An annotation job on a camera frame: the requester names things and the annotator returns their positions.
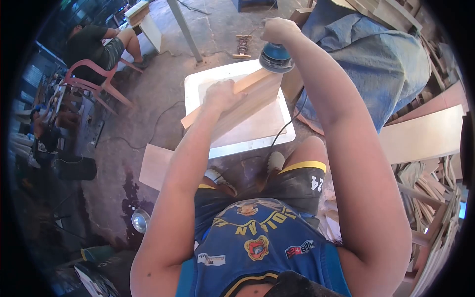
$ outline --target plastic chair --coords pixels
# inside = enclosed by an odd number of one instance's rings
[[[139,68],[135,67],[134,65],[132,65],[131,63],[127,62],[126,60],[124,60],[122,58],[119,59],[119,62],[122,62],[122,63],[126,64],[127,66],[130,66],[131,68],[139,71],[140,73],[143,73],[142,70],[140,70]],[[106,92],[108,92],[109,94],[111,94],[112,96],[117,98],[117,100],[121,101],[125,105],[127,105],[129,107],[133,107],[132,102],[130,102],[127,98],[125,98],[124,95],[122,95],[116,88],[114,88],[111,85],[111,79],[114,76],[115,72],[117,71],[117,65],[119,65],[119,62],[117,62],[117,64],[115,64],[114,68],[112,68],[109,71],[106,71],[91,60],[85,59],[85,60],[78,61],[73,66],[71,66],[71,68],[67,71],[66,77],[64,79],[64,84],[65,85],[70,85],[70,86],[73,86],[73,87],[78,87],[78,88],[83,89],[83,90],[91,91],[93,93],[93,96],[102,105],[104,105],[105,108],[107,108],[114,115],[117,115],[117,113],[101,99],[101,97],[99,96],[99,93],[102,90],[105,90]],[[73,77],[73,70],[76,69],[79,66],[87,66],[87,67],[91,68],[92,70],[94,70],[98,74],[106,77],[105,81],[100,86],[98,86],[98,85],[95,85],[95,84],[93,84],[93,83],[91,83],[87,80],[80,79],[80,78],[77,78],[77,77]]]

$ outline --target printed number 24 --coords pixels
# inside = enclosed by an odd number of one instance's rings
[[[316,187],[318,187],[318,192],[322,191],[322,183],[323,179],[320,179],[320,184],[317,182],[317,178],[315,176],[312,176],[312,190],[315,190]]]

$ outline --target metal bowl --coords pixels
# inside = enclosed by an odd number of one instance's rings
[[[150,215],[143,209],[137,208],[132,214],[131,221],[135,230],[145,234],[150,222]]]

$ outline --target orbital sander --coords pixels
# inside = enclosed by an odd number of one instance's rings
[[[285,47],[282,44],[271,42],[264,45],[259,57],[259,63],[263,68],[274,73],[286,73],[295,66]]]

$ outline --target concrete floor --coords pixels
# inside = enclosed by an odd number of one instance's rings
[[[238,45],[235,34],[249,34],[253,39],[248,54],[258,58],[264,42],[260,23],[266,17],[289,18],[296,8],[306,5],[306,0],[279,1],[278,10],[269,6],[244,9],[238,13],[229,0],[193,0],[187,4],[211,13],[206,16],[180,6],[195,42],[204,56],[196,63],[185,38],[165,0],[150,4],[151,16],[162,32],[161,54],[154,56],[143,74],[127,72],[119,90],[135,107],[126,108],[115,99],[110,100],[118,116],[102,115],[99,106],[88,101],[85,115],[93,115],[91,127],[83,127],[76,151],[92,157],[97,163],[97,177],[82,182],[85,208],[93,233],[103,236],[118,248],[137,249],[143,235],[130,224],[132,208],[141,207],[151,213],[158,191],[138,182],[145,146],[147,143],[174,150],[184,130],[180,119],[185,116],[183,81],[186,76],[221,65],[240,62],[230,57]],[[144,34],[138,36],[143,54],[153,52]],[[125,53],[125,59],[132,57]],[[99,118],[108,118],[97,147],[89,142],[95,137]],[[296,138],[287,144],[276,145],[273,150],[287,157],[309,135],[316,134],[299,121],[295,121]],[[266,165],[268,148],[235,154],[209,161],[224,172],[224,177],[238,191],[252,188],[255,177]],[[332,195],[333,183],[327,195]]]

